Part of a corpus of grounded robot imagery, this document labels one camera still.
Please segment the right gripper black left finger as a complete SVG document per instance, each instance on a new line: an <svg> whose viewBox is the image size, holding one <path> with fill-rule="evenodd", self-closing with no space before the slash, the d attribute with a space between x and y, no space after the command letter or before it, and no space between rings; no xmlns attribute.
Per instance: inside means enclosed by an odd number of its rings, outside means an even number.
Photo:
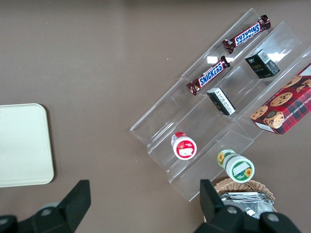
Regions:
<svg viewBox="0 0 311 233"><path fill-rule="evenodd" d="M73 233L91 206L90 182L80 180L55 207L45 207L18 222L14 215L0 217L2 233Z"/></svg>

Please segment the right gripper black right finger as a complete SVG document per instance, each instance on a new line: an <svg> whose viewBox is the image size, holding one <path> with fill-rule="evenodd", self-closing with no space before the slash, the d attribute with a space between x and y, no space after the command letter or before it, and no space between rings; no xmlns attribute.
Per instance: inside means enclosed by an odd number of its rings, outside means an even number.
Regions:
<svg viewBox="0 0 311 233"><path fill-rule="evenodd" d="M224 205L210 180L200 181L200 204L206 222L197 233L299 233L284 214L264 212L259 219L232 205Z"/></svg>

